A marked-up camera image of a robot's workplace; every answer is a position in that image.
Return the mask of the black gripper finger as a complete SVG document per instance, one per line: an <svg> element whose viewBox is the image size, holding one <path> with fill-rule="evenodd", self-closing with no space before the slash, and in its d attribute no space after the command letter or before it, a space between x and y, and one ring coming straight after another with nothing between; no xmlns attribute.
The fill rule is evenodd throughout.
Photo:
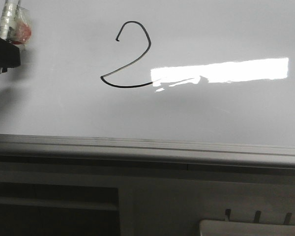
<svg viewBox="0 0 295 236"><path fill-rule="evenodd" d="M0 38L0 74L21 65L20 49Z"/></svg>

